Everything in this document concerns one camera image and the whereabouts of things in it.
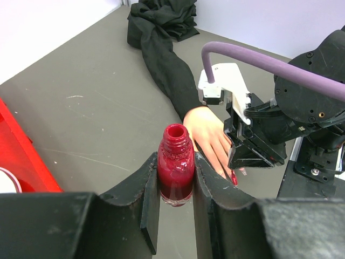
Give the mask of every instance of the red fingernail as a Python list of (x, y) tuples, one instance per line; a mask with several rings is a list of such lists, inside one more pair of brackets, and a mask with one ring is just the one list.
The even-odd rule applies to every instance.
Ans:
[(237, 177), (236, 177), (234, 171), (232, 171), (232, 174), (231, 174), (230, 178), (231, 178), (231, 181), (232, 181), (233, 185), (237, 186), (238, 182), (237, 182)]

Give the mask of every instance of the black cloth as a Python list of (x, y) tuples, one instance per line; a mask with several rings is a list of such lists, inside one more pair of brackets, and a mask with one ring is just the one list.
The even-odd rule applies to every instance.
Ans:
[(141, 49), (152, 78), (170, 98), (183, 121), (186, 113), (202, 104), (189, 66), (173, 52), (178, 41), (199, 34), (194, 28), (196, 0), (140, 0), (128, 16), (127, 42)]

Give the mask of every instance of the white wall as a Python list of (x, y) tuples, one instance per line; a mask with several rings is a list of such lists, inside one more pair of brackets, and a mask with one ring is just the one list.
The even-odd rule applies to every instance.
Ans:
[(345, 25), (345, 0), (198, 0), (196, 6), (199, 29), (289, 58)]
[(0, 84), (120, 4), (121, 0), (1, 0)]

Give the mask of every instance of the hand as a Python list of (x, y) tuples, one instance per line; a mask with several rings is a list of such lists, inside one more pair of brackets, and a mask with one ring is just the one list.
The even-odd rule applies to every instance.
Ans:
[(233, 184), (237, 185), (234, 171), (227, 167), (231, 140), (224, 134), (221, 120), (208, 107), (203, 106), (190, 110), (184, 117), (183, 125), (189, 132), (194, 150), (198, 152), (195, 145), (197, 142), (215, 171), (226, 179), (225, 170)]

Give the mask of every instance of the table surface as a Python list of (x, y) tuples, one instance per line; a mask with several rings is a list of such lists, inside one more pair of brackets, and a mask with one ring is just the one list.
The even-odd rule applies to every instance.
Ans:
[[(0, 86), (0, 97), (65, 191), (110, 189), (157, 150), (168, 124), (180, 122), (141, 51), (127, 44), (128, 14), (125, 6), (115, 10)], [(204, 31), (174, 44), (196, 82), (202, 46), (210, 41), (246, 46)], [(263, 101), (273, 97), (272, 74), (220, 55), (212, 55), (212, 62), (236, 62), (249, 91)], [(221, 120), (228, 117), (224, 106), (211, 109)], [(239, 188), (258, 198), (276, 197), (284, 170), (247, 169), (247, 176), (237, 173)], [(196, 258), (192, 202), (161, 205), (155, 258)]]

